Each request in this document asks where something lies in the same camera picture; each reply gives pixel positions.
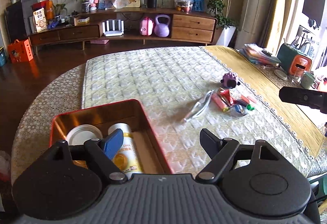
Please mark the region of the green funnel toy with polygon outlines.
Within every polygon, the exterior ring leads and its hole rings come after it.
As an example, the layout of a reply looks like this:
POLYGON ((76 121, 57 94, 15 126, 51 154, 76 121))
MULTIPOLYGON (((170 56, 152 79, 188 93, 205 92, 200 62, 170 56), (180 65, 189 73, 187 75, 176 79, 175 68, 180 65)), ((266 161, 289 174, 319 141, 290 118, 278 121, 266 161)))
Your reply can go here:
POLYGON ((254 108, 252 105, 250 105, 250 104, 248 104, 248 105, 246 106, 246 108, 247 108, 249 111, 253 111, 253 110, 255 110, 255 108, 254 108))

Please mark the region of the green mug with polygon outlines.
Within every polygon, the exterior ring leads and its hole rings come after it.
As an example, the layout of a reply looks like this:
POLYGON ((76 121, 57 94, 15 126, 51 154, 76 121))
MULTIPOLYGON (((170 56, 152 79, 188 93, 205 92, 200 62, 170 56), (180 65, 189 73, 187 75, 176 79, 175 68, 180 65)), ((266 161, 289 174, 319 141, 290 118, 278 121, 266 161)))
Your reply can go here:
POLYGON ((313 88, 313 89, 317 88, 317 82, 315 76, 312 73, 305 71, 301 77, 300 85, 307 90, 309 88, 313 88))

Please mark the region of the yellow woven table runner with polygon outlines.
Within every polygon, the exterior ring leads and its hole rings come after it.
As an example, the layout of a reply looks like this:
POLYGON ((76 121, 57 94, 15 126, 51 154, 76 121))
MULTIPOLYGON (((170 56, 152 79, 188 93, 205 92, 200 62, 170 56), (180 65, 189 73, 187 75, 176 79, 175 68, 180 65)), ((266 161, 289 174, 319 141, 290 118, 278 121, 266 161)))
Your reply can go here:
POLYGON ((254 65, 232 48, 224 46, 206 46, 205 49, 221 60, 233 72, 239 75, 253 88, 263 100, 283 117, 297 137, 304 142, 313 157, 317 157, 325 137, 309 117, 295 104, 284 103, 279 98, 279 87, 267 78, 254 65))

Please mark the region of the white round lid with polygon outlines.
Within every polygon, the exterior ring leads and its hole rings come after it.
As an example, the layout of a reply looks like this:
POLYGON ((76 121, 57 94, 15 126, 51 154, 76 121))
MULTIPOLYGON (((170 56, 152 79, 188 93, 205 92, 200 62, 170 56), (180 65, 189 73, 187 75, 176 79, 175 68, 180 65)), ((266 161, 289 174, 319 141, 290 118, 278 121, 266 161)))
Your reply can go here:
POLYGON ((85 141, 95 138, 103 139, 102 132, 93 125, 82 124, 73 128, 65 139, 69 145, 83 145, 85 141))

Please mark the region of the green orange storage box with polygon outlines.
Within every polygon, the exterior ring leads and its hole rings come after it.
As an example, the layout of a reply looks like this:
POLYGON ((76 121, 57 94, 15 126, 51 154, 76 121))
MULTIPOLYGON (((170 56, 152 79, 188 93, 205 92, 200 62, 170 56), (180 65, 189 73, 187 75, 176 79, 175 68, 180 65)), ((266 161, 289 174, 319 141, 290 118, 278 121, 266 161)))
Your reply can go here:
POLYGON ((279 65, 290 75, 294 75, 297 70, 296 65, 304 66, 305 71, 310 70, 312 60, 303 52, 291 47, 289 44, 282 44, 277 53, 280 60, 279 65))

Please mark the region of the clear bottle blue label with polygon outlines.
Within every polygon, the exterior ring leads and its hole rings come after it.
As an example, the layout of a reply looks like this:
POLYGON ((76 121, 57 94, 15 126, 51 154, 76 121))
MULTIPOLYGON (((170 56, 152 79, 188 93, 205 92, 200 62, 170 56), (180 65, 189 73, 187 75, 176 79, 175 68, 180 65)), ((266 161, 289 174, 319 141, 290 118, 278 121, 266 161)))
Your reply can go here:
POLYGON ((248 110, 241 104, 234 104, 230 106, 229 113, 234 117, 243 117, 248 114, 248 110))

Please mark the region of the red snack packet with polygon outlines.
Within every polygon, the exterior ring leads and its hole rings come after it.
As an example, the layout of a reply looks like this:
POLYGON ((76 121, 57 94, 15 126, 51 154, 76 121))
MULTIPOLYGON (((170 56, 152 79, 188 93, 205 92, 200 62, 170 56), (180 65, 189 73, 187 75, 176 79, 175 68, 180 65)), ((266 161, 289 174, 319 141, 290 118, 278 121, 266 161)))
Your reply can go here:
POLYGON ((230 107, 234 104, 234 100, 228 89, 224 89, 224 88, 220 87, 217 91, 217 94, 225 102, 225 104, 228 105, 228 107, 230 107))

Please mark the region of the stack of books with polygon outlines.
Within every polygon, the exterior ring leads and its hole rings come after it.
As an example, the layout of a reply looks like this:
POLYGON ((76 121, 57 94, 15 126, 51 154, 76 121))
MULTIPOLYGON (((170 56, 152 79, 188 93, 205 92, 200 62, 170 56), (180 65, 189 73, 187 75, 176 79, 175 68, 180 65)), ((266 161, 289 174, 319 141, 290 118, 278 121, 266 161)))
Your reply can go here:
POLYGON ((267 52, 264 48, 256 44, 245 44, 238 52, 244 56, 249 62, 261 65, 277 65, 281 64, 280 59, 267 52))

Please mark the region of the white wifi router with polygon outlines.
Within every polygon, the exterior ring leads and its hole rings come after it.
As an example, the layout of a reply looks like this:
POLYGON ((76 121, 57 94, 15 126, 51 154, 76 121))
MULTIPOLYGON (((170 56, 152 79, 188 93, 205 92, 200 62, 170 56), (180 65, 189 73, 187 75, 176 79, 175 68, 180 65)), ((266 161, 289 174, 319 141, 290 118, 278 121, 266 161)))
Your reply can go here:
POLYGON ((109 19, 102 22, 105 37, 121 36, 124 34, 124 20, 109 19))

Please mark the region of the orange gift bag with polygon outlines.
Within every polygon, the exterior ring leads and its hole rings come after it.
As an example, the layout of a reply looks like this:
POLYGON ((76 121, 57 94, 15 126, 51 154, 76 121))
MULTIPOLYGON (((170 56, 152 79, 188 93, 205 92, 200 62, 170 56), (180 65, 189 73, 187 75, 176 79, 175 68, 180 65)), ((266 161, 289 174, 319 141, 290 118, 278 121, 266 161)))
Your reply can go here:
POLYGON ((13 64, 33 60, 33 52, 28 39, 15 40, 14 43, 8 45, 7 50, 13 64))

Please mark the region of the pink toy suitcase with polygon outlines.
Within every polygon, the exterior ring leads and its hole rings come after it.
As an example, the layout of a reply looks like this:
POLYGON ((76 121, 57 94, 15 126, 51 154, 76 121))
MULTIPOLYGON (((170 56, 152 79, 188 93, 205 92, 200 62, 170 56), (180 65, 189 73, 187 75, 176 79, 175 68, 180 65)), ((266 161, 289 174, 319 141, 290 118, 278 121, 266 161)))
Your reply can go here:
POLYGON ((140 22, 140 35, 151 36, 153 32, 154 22, 148 16, 144 17, 140 22))

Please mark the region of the purple kettlebell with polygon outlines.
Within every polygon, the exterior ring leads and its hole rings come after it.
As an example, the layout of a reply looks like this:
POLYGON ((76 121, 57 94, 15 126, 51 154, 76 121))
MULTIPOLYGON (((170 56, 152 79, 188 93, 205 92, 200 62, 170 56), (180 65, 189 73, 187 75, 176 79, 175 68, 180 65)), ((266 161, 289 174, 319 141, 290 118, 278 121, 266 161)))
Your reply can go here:
POLYGON ((160 14, 155 17, 155 29, 154 33, 158 37, 168 37, 170 30, 169 24, 171 22, 171 18, 168 15, 160 14), (167 20, 166 23, 159 22, 159 18, 164 18, 167 20))

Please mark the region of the wooden tv console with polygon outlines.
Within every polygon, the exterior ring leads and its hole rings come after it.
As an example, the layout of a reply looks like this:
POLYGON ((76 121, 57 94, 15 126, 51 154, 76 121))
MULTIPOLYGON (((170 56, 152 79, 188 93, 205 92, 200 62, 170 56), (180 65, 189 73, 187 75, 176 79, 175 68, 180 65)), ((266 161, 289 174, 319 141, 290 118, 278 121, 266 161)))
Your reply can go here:
POLYGON ((73 26, 57 25, 54 29, 44 30, 29 35, 29 41, 38 52, 43 45, 76 43, 85 45, 91 40, 149 40, 181 41, 201 44, 212 44, 215 38, 217 19, 211 15, 198 12, 183 12, 170 8, 122 8, 110 10, 96 10, 78 14, 76 20, 89 19, 86 24, 73 26), (167 37, 158 37, 154 33, 150 36, 141 35, 140 24, 142 19, 155 20, 158 15, 167 15, 169 34, 167 37), (124 33, 118 36, 105 36, 105 29, 113 21, 124 22, 124 33))

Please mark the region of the snack box on console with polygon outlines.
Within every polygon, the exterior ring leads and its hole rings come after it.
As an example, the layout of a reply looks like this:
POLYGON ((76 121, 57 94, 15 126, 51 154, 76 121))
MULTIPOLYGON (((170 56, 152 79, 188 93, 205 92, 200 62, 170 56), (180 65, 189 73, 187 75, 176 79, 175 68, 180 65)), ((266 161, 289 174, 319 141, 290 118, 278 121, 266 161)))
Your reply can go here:
POLYGON ((36 32, 41 32, 47 29, 47 20, 45 17, 44 8, 38 9, 33 12, 34 24, 36 32))

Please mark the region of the dark cabinet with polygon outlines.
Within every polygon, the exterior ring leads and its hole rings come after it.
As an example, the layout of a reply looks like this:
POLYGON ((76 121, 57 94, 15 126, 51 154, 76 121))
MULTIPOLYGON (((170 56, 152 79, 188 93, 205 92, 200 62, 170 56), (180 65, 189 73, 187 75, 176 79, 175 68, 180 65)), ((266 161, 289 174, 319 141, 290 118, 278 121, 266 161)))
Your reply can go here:
POLYGON ((32 5, 38 0, 11 0, 4 12, 10 42, 26 39, 31 33, 29 18, 33 16, 32 5))

